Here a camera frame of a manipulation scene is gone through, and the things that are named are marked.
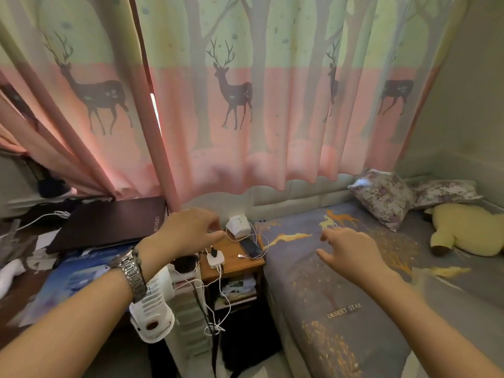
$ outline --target wristwatch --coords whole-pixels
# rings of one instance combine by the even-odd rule
[[[147,294],[147,284],[142,276],[140,258],[138,250],[131,247],[126,253],[114,257],[107,264],[112,268],[121,268],[129,282],[129,286],[133,291],[133,304],[141,301]]]

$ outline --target bed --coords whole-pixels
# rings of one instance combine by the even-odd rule
[[[435,258],[432,224],[408,213],[393,233],[356,200],[256,223],[270,247],[264,269],[268,300],[295,378],[400,377],[411,349],[385,313],[359,288],[331,271],[314,253],[330,250],[322,228],[345,226],[373,237],[385,262],[410,282],[412,268],[430,272],[504,308],[504,257],[456,250]]]

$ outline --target small fan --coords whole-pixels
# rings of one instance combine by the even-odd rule
[[[129,305],[130,321],[142,341],[159,342],[173,329],[175,316],[166,301],[174,296],[170,272],[164,267],[147,284],[146,296]]]

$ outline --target laptop logo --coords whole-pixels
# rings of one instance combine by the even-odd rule
[[[156,216],[154,219],[154,232],[157,232],[159,229],[160,216]]]

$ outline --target hand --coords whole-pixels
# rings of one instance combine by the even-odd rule
[[[148,281],[174,259],[195,254],[224,237],[219,216],[211,211],[192,208],[170,214],[155,234],[136,246],[144,278]]]
[[[324,229],[321,241],[328,241],[333,253],[317,249],[317,255],[331,269],[361,288],[373,277],[393,272],[383,259],[376,242],[363,232],[350,228]]]

